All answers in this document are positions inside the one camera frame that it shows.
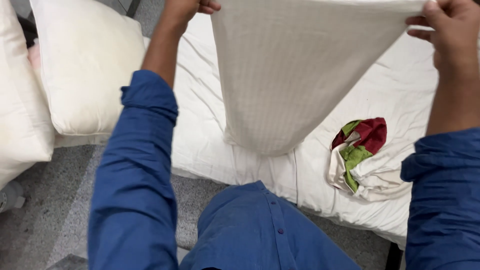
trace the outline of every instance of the rolled-up sleeve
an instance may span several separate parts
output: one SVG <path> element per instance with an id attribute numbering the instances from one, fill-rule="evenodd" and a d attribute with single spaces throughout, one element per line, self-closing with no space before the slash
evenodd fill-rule
<path id="1" fill-rule="evenodd" d="M 413 182 L 407 269 L 480 269 L 480 128 L 427 136 L 402 163 Z"/>
<path id="2" fill-rule="evenodd" d="M 124 108 L 96 172 L 89 269 L 177 269 L 177 206 L 170 184 L 175 97 L 146 70 L 135 72 L 122 92 Z"/>

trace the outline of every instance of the white bed sheet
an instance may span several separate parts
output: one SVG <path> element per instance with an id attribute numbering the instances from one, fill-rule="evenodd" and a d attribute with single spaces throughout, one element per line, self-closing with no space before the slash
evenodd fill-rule
<path id="1" fill-rule="evenodd" d="M 432 53 L 427 42 L 403 35 L 302 144 L 288 154 L 265 157 L 223 140 L 225 108 L 212 25 L 208 16 L 198 14 L 179 46 L 172 172 L 226 184 L 262 180 L 299 207 L 340 225 L 372 230 L 403 247 L 410 194 L 367 202 L 333 188 L 325 180 L 329 145 L 349 121 L 384 117 L 388 135 L 381 151 L 391 155 L 382 162 L 398 162 L 399 155 L 411 153 L 424 134 L 437 82 Z"/>

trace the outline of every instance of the white pillow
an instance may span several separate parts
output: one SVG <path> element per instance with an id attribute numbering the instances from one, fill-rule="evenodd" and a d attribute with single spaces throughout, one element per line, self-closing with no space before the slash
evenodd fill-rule
<path id="1" fill-rule="evenodd" d="M 53 126 L 25 37 L 9 0 L 0 0 L 0 189 L 53 152 Z"/>
<path id="2" fill-rule="evenodd" d="M 265 155 L 314 130 L 425 0 L 218 0 L 225 140 Z"/>
<path id="3" fill-rule="evenodd" d="M 51 119 L 61 135 L 105 135 L 145 53 L 140 24 L 94 0 L 30 0 Z"/>

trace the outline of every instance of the hand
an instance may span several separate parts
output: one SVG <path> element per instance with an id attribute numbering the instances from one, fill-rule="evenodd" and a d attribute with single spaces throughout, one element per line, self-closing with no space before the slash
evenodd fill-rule
<path id="1" fill-rule="evenodd" d="M 423 7 L 423 15 L 405 22 L 429 26 L 434 31 L 412 29 L 408 34 L 433 44 L 434 65 L 440 76 L 460 73 L 478 78 L 480 7 L 472 0 L 438 0 L 438 3 L 429 0 Z"/>
<path id="2" fill-rule="evenodd" d="M 213 14 L 220 8 L 220 4 L 213 0 L 166 0 L 162 18 L 167 17 L 174 24 L 186 25 L 195 13 Z"/>

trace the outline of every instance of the white pillowcase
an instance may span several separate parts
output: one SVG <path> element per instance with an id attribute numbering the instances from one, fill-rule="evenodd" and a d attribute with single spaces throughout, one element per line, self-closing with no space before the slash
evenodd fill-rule
<path id="1" fill-rule="evenodd" d="M 218 0 L 225 140 L 291 151 L 419 14 L 425 0 Z"/>
<path id="2" fill-rule="evenodd" d="M 53 152 L 53 126 L 25 37 L 9 0 L 0 0 L 0 189 Z"/>
<path id="3" fill-rule="evenodd" d="M 140 24 L 94 0 L 30 0 L 41 76 L 60 135 L 109 135 L 145 54 Z"/>

